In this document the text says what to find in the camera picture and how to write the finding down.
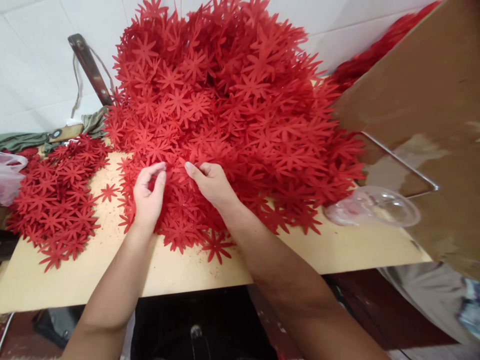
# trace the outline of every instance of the pile of red flowers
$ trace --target pile of red flowers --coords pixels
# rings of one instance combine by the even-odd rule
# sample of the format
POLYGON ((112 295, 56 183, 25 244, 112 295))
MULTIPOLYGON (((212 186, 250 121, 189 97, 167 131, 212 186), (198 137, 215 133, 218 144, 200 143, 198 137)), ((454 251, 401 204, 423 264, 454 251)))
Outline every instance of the pile of red flowers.
POLYGON ((87 187, 89 178, 107 165, 112 149, 100 139, 80 135, 74 142, 57 147, 46 159, 40 160, 36 147, 19 155, 28 159, 21 172, 18 197, 10 206, 8 230, 29 237, 28 242, 46 255, 40 264, 58 269, 70 256, 75 260, 84 251, 89 236, 99 228, 95 198, 87 187))
POLYGON ((345 90, 350 88, 363 74, 370 70, 381 58, 393 49, 410 30, 417 26, 417 24, 439 4, 440 1, 436 1, 425 6, 417 13, 402 16, 390 26, 380 40, 375 42, 366 51, 340 64, 330 77, 330 81, 338 85, 337 91, 343 94, 345 90))
POLYGON ((321 83, 319 63, 300 50, 304 30, 278 22, 267 4, 214 1, 187 21, 144 1, 123 33, 115 57, 121 86, 106 131, 115 150, 133 153, 119 168, 125 231, 135 218, 137 175, 156 162, 167 163, 168 177, 155 231, 173 251, 206 245, 219 259, 225 224, 185 161, 222 165, 273 232, 290 225, 320 233, 315 208, 348 195, 362 176, 362 144, 330 117, 336 86, 321 83))

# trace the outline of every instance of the cardboard sheet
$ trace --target cardboard sheet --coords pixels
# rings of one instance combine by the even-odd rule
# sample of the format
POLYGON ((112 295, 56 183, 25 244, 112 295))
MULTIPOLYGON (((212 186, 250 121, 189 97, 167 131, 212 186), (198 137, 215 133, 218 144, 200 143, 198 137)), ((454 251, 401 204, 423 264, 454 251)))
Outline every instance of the cardboard sheet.
MULTIPOLYGON (((407 231, 435 261, 480 280, 480 2, 444 1, 347 90, 334 116, 435 181, 407 231)), ((418 179, 378 152, 366 183, 412 194, 418 179)))
MULTIPOLYGON (((110 154, 110 164, 97 172, 91 181, 94 195, 106 184, 120 183, 115 170, 124 154, 110 154)), ((100 202, 96 208, 96 236, 76 261, 64 261, 60 269, 44 273, 44 258, 31 243, 20 241, 0 280, 0 313, 29 311, 85 304, 124 238, 117 198, 100 202)), ((403 230, 384 225, 375 227, 341 227, 318 220, 322 236, 313 231, 304 235, 299 227, 281 239, 311 264, 320 274, 359 269, 404 265, 431 261, 403 230)), ((232 259, 220 265, 216 258, 208 263, 207 251, 187 249, 184 255, 163 246, 162 236, 152 239, 153 255, 142 296, 153 296, 249 284, 252 279, 236 248, 229 248, 232 259)))

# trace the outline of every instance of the finger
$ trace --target finger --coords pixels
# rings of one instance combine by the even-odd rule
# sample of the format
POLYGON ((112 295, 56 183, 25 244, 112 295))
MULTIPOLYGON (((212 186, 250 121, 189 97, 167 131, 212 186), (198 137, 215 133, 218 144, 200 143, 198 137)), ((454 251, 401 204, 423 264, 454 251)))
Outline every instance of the finger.
POLYGON ((167 173, 164 170, 161 170, 160 173, 156 177, 155 188, 153 189, 152 194, 154 194, 155 196, 163 198, 166 182, 167 182, 167 173))
POLYGON ((202 174, 202 172, 189 161, 185 163, 185 170, 188 176, 191 177, 196 183, 205 179, 205 175, 202 174))
POLYGON ((158 162, 156 164, 153 164, 152 166, 144 167, 140 171, 140 174, 136 179, 135 186, 142 186, 142 187, 148 188, 149 181, 152 178, 152 176, 158 174, 160 171, 164 171, 165 169, 166 169, 165 162, 158 162))
POLYGON ((219 169, 222 169, 220 165, 209 162, 204 162, 202 165, 200 165, 200 170, 202 170, 203 173, 209 178, 215 176, 219 169))

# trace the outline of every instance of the cardboard box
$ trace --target cardboard box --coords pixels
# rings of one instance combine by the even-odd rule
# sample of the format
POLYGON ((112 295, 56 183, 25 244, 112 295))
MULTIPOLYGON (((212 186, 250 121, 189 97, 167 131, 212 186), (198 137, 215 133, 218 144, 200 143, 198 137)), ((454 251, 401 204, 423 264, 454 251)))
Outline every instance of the cardboard box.
MULTIPOLYGON (((334 118, 366 131, 435 181, 407 228, 435 261, 480 280, 480 1, 446 0, 336 102, 334 118)), ((369 152, 367 184, 401 194, 419 181, 369 152)))

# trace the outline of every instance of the plastic bag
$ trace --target plastic bag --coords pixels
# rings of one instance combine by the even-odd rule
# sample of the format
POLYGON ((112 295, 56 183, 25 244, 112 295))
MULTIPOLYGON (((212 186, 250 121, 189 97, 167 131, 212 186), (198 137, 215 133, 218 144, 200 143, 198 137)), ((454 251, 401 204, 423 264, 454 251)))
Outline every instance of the plastic bag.
POLYGON ((10 206, 17 196, 20 181, 25 177, 19 173, 28 163, 26 157, 0 152, 0 204, 10 206))

